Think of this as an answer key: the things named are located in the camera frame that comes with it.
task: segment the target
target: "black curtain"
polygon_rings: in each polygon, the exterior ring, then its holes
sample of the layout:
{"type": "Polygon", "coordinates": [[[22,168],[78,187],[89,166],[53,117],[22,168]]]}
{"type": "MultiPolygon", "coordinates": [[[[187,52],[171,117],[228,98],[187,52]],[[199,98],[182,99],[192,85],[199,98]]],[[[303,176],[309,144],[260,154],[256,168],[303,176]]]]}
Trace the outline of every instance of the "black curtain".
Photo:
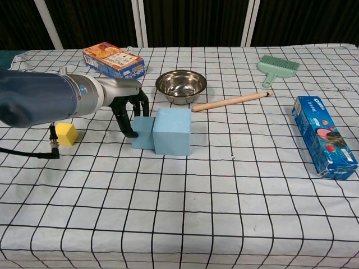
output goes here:
{"type": "Polygon", "coordinates": [[[46,0],[65,49],[137,46],[131,0],[46,0]]]}
{"type": "Polygon", "coordinates": [[[359,45],[358,0],[262,0],[252,46],[359,45]]]}
{"type": "Polygon", "coordinates": [[[53,49],[34,1],[0,1],[0,49],[53,49]]]}
{"type": "Polygon", "coordinates": [[[239,46],[248,0],[144,0],[149,47],[239,46]]]}

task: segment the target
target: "oreo box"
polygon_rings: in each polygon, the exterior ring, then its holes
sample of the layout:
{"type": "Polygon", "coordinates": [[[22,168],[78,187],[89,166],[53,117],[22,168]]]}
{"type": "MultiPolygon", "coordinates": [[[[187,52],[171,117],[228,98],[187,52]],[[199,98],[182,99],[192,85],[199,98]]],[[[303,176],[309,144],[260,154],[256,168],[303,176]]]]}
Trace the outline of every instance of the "oreo box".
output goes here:
{"type": "Polygon", "coordinates": [[[320,177],[347,179],[358,167],[353,153],[317,96],[298,96],[292,109],[320,177]]]}
{"type": "Polygon", "coordinates": [[[113,78],[139,78],[145,74],[145,62],[107,42],[82,50],[85,63],[96,71],[113,78]]]}

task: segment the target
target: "wooden stick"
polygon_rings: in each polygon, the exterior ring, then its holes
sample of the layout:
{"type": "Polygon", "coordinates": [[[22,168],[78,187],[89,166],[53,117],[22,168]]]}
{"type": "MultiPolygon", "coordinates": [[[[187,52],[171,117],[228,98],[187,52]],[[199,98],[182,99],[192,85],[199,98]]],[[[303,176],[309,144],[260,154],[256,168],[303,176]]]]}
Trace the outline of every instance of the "wooden stick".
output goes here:
{"type": "Polygon", "coordinates": [[[212,109],[212,108],[219,108],[219,107],[225,106],[225,105],[232,105],[232,104],[238,104],[238,103],[247,102],[247,101],[251,101],[251,100],[256,100],[256,99],[260,99],[262,97],[271,96],[272,94],[273,94],[272,91],[267,91],[267,92],[261,92],[258,94],[248,94],[248,95],[239,96],[239,97],[235,97],[235,98],[224,99],[222,101],[217,101],[217,102],[213,102],[213,103],[194,105],[194,106],[192,106],[192,112],[198,112],[198,111],[212,109]]]}

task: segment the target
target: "yellow sponge cube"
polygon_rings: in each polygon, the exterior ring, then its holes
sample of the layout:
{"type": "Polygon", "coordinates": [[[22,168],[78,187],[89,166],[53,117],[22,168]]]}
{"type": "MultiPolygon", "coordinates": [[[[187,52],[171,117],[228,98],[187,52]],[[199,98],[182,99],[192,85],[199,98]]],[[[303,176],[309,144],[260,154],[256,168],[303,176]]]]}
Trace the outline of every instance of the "yellow sponge cube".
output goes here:
{"type": "Polygon", "coordinates": [[[60,122],[55,127],[57,142],[63,146],[72,146],[79,136],[75,126],[72,123],[60,122]]]}

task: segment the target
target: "small blue block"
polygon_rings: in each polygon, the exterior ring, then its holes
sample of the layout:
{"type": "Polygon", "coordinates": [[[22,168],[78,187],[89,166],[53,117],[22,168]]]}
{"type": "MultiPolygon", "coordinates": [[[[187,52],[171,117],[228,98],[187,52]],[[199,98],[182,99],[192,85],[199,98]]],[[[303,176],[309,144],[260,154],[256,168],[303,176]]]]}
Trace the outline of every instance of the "small blue block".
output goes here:
{"type": "Polygon", "coordinates": [[[158,109],[153,139],[156,154],[188,156],[191,153],[191,110],[158,109]]]}
{"type": "Polygon", "coordinates": [[[135,117],[132,123],[132,129],[139,134],[132,140],[134,149],[154,150],[152,128],[155,121],[154,117],[135,117]]]}

